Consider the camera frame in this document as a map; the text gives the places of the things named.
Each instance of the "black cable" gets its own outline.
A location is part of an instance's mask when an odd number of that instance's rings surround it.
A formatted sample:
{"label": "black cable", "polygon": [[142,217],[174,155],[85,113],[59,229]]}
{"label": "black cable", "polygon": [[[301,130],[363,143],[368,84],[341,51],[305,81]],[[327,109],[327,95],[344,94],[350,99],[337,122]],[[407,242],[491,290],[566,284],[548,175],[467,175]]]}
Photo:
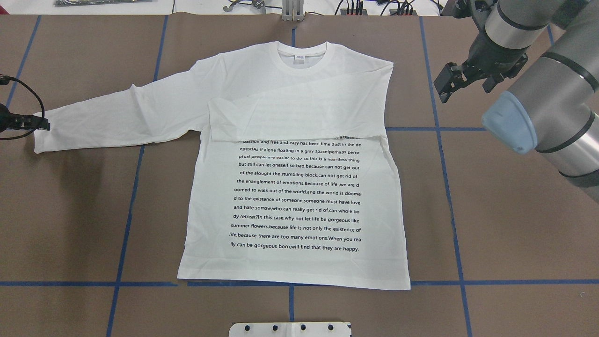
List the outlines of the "black cable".
{"label": "black cable", "polygon": [[397,2],[397,9],[395,10],[395,13],[393,13],[393,15],[400,15],[400,13],[403,13],[405,6],[406,6],[405,2],[402,2],[402,3]]}
{"label": "black cable", "polygon": [[399,1],[397,1],[397,0],[390,0],[389,2],[387,2],[387,4],[385,5],[385,7],[383,8],[383,11],[380,12],[380,16],[382,16],[385,13],[385,10],[387,9],[387,7],[389,7],[389,5],[392,4],[392,3],[394,3],[394,2],[399,3]]}
{"label": "black cable", "polygon": [[29,90],[35,96],[35,98],[37,98],[38,102],[40,102],[40,107],[41,107],[41,119],[38,120],[37,125],[33,129],[27,131],[26,133],[24,133],[20,136],[15,136],[15,137],[0,138],[0,140],[14,140],[14,139],[27,137],[28,135],[32,134],[35,130],[37,130],[40,127],[41,122],[44,120],[44,117],[46,116],[46,110],[44,109],[44,103],[41,102],[41,98],[38,96],[38,94],[36,94],[35,91],[33,89],[31,89],[28,85],[23,83],[23,81],[15,78],[15,77],[6,76],[6,75],[4,75],[4,78],[7,80],[11,80],[11,81],[20,83],[22,86],[25,87],[25,89]]}
{"label": "black cable", "polygon": [[[254,4],[248,4],[247,2],[236,2],[236,4],[238,5],[249,5],[249,6],[254,6]],[[283,7],[278,7],[278,6],[264,6],[265,8],[278,8],[279,10],[282,10]]]}
{"label": "black cable", "polygon": [[433,4],[437,5],[437,9],[439,10],[439,16],[441,16],[441,11],[443,11],[443,5],[441,5],[441,2],[439,0],[431,0]]}
{"label": "black cable", "polygon": [[337,12],[339,12],[339,8],[341,8],[342,3],[343,3],[343,0],[339,1],[339,4],[337,5],[337,9],[335,10],[335,14],[333,14],[333,15],[337,15]]}
{"label": "black cable", "polygon": [[412,7],[412,2],[414,2],[414,1],[415,0],[407,2],[407,0],[405,0],[403,2],[403,5],[401,6],[401,12],[400,12],[400,14],[396,13],[396,15],[406,15],[406,16],[407,15],[412,15],[412,14],[410,14],[410,11],[413,11],[413,9],[414,9],[414,7]]}

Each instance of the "blue tape line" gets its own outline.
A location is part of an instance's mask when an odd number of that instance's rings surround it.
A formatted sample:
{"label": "blue tape line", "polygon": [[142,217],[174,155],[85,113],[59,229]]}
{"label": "blue tape line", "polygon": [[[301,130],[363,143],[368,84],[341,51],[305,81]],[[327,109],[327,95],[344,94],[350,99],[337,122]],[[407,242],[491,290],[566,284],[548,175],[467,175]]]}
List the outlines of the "blue tape line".
{"label": "blue tape line", "polygon": [[114,287],[116,282],[0,281],[0,287]]}
{"label": "blue tape line", "polygon": [[110,337],[110,335],[112,335],[112,326],[114,323],[114,313],[116,312],[116,303],[117,303],[117,300],[119,299],[119,289],[120,289],[120,287],[118,285],[116,285],[114,287],[113,302],[112,302],[112,305],[110,306],[110,315],[108,316],[108,327],[106,328],[106,337]]}
{"label": "blue tape line", "polygon": [[[23,67],[25,67],[25,61],[27,60],[27,56],[29,55],[29,50],[31,49],[31,45],[34,43],[35,34],[37,33],[37,29],[40,26],[41,15],[38,15],[37,20],[35,21],[34,30],[31,32],[31,37],[29,37],[29,42],[27,44],[27,48],[25,48],[25,53],[23,54],[23,58],[21,59],[21,64],[19,65],[19,69],[17,70],[16,78],[21,78],[21,73],[23,72]],[[13,82],[13,86],[10,88],[10,93],[8,94],[8,99],[6,100],[6,108],[10,107],[10,102],[13,100],[14,91],[17,89],[17,82]]]}
{"label": "blue tape line", "polygon": [[266,281],[189,281],[188,287],[290,287],[292,285],[312,286],[314,284],[296,284],[285,282],[266,282]]}
{"label": "blue tape line", "polygon": [[110,306],[110,316],[108,317],[108,327],[106,329],[106,337],[112,334],[112,326],[114,323],[114,313],[116,312],[116,304],[119,299],[120,280],[123,276],[123,266],[125,265],[125,255],[127,253],[127,244],[129,242],[129,231],[131,229],[131,220],[133,219],[133,204],[137,195],[137,184],[140,178],[141,160],[144,156],[145,145],[140,147],[140,155],[137,158],[137,169],[135,170],[135,180],[133,181],[133,192],[131,192],[131,201],[129,202],[129,213],[127,214],[127,224],[125,225],[125,235],[123,236],[123,246],[120,249],[119,270],[116,275],[116,285],[114,286],[114,294],[112,305]]}
{"label": "blue tape line", "polygon": [[412,287],[421,286],[439,286],[439,285],[460,285],[460,281],[411,281]]}
{"label": "blue tape line", "polygon": [[162,35],[160,37],[160,47],[158,48],[158,58],[156,60],[156,68],[154,69],[154,81],[158,80],[158,70],[160,69],[160,59],[162,58],[162,48],[164,46],[164,36],[167,33],[168,15],[164,16],[164,23],[162,24]]}
{"label": "blue tape line", "polygon": [[547,33],[549,33],[549,43],[553,46],[553,32],[551,31],[551,25],[547,25]]}
{"label": "blue tape line", "polygon": [[[426,76],[428,78],[428,89],[431,96],[432,103],[432,114],[435,119],[435,127],[439,129],[439,117],[437,114],[437,103],[435,101],[435,93],[432,88],[432,75],[431,75],[431,65],[428,58],[428,49],[426,47],[426,33],[424,30],[424,21],[422,17],[419,16],[418,20],[420,21],[420,35],[422,37],[422,47],[424,50],[424,61],[426,63]],[[443,140],[441,139],[441,131],[437,130],[437,143],[439,147],[439,155],[441,158],[441,169],[443,170],[443,180],[445,182],[445,195],[447,197],[447,202],[449,203],[449,212],[451,215],[451,226],[453,230],[453,248],[455,250],[455,260],[458,267],[458,277],[461,282],[464,281],[464,273],[462,271],[462,260],[459,253],[459,242],[458,242],[458,231],[455,227],[455,217],[453,214],[453,203],[451,200],[451,191],[449,189],[449,179],[447,177],[447,167],[445,164],[445,154],[443,152]],[[466,331],[468,333],[468,337],[472,337],[472,326],[470,324],[470,312],[468,310],[468,299],[466,296],[466,287],[462,284],[460,285],[461,293],[462,293],[462,305],[464,307],[464,318],[466,320]]]}
{"label": "blue tape line", "polygon": [[[599,284],[599,279],[490,279],[412,281],[412,287],[439,287],[457,285],[564,285]],[[178,287],[172,282],[102,282],[102,281],[0,281],[0,287]],[[301,284],[262,281],[188,282],[189,287],[331,287],[323,284]]]}
{"label": "blue tape line", "polygon": [[141,160],[144,157],[146,146],[140,146],[140,154],[137,158],[137,168],[135,170],[135,180],[133,181],[133,192],[131,192],[131,201],[129,202],[129,213],[127,214],[127,224],[125,225],[125,235],[123,237],[123,246],[120,250],[119,270],[117,272],[116,281],[120,282],[123,276],[123,266],[125,265],[125,255],[127,253],[127,244],[129,243],[129,231],[131,230],[131,221],[133,220],[133,205],[137,196],[137,185],[140,179]]}
{"label": "blue tape line", "polygon": [[295,322],[294,297],[295,297],[295,289],[294,289],[293,285],[290,285],[289,286],[289,321],[290,322]]}
{"label": "blue tape line", "polygon": [[464,285],[599,284],[599,279],[499,279],[464,281]]}
{"label": "blue tape line", "polygon": [[172,282],[120,282],[119,287],[178,287]]}
{"label": "blue tape line", "polygon": [[485,128],[467,128],[467,127],[398,127],[385,128],[387,131],[486,131]]}

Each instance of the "white long-sleeve shirt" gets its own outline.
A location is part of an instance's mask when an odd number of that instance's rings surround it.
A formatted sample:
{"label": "white long-sleeve shirt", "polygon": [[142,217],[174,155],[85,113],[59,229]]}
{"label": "white long-sleeve shirt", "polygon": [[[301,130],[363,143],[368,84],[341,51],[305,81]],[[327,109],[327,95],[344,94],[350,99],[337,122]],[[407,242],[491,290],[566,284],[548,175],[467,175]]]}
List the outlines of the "white long-sleeve shirt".
{"label": "white long-sleeve shirt", "polygon": [[392,68],[338,44],[258,44],[48,111],[35,152],[201,131],[179,278],[409,289]]}

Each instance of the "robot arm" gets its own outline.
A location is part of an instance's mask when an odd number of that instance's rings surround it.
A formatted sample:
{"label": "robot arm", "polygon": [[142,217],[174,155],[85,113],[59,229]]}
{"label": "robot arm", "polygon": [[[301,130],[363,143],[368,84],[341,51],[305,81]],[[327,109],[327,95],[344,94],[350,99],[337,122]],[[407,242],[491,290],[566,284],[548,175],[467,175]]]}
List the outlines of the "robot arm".
{"label": "robot arm", "polygon": [[514,151],[536,149],[599,203],[599,118],[585,104],[599,90],[599,0],[458,1],[454,15],[465,5],[479,8],[473,17],[480,33],[468,59],[460,67],[447,64],[435,80],[441,101],[478,79],[486,78],[483,87],[491,91],[518,73],[549,21],[566,29],[482,120]]}

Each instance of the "shirt sleeve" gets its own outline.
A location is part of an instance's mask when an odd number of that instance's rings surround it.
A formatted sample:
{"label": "shirt sleeve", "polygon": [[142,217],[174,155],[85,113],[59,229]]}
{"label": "shirt sleeve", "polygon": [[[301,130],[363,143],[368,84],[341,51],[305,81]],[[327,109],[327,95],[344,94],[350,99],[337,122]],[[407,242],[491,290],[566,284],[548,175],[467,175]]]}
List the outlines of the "shirt sleeve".
{"label": "shirt sleeve", "polygon": [[202,131],[208,102],[220,95],[224,79],[224,63],[216,55],[148,85],[49,110],[51,130],[34,132],[34,151],[167,142],[189,130]]}

